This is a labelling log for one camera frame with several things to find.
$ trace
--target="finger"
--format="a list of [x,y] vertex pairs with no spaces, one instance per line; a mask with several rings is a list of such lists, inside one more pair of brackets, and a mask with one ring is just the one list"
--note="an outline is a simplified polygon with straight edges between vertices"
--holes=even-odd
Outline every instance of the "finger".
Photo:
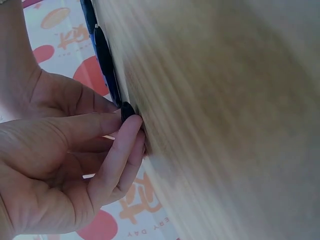
[[125,164],[119,182],[113,190],[108,204],[123,198],[136,179],[145,152],[145,133],[140,130],[136,136],[132,152]]
[[114,113],[91,113],[70,117],[46,118],[45,127],[51,128],[67,149],[91,139],[118,131],[121,119]]
[[80,153],[102,153],[108,152],[114,141],[107,137],[96,137],[89,141],[82,142],[72,148],[72,152]]
[[79,179],[83,175],[95,174],[99,171],[108,152],[88,153],[74,152],[68,153],[62,165],[66,179]]
[[100,209],[108,202],[135,145],[141,125],[142,119],[138,115],[133,115],[125,121],[100,170],[89,182],[87,191],[94,208]]

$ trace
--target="black plastic piece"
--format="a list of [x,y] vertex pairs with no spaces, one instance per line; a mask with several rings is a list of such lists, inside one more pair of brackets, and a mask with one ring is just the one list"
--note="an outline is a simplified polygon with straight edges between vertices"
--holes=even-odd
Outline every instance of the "black plastic piece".
[[121,106],[121,121],[124,123],[130,116],[135,115],[135,110],[130,103],[124,101]]

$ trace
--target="knuckle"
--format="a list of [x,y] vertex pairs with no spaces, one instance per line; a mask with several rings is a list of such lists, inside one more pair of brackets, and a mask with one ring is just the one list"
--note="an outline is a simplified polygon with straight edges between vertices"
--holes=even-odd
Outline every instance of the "knuckle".
[[62,142],[64,146],[69,146],[69,141],[67,137],[67,127],[62,130],[61,124],[53,118],[49,117],[43,121],[44,126],[49,129],[52,133],[51,137],[56,137],[58,140]]

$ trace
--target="light wood panel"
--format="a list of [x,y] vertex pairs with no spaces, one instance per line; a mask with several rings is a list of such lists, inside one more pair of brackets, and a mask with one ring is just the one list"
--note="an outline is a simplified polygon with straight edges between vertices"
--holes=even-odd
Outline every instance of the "light wood panel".
[[319,239],[320,2],[93,2],[181,239]]

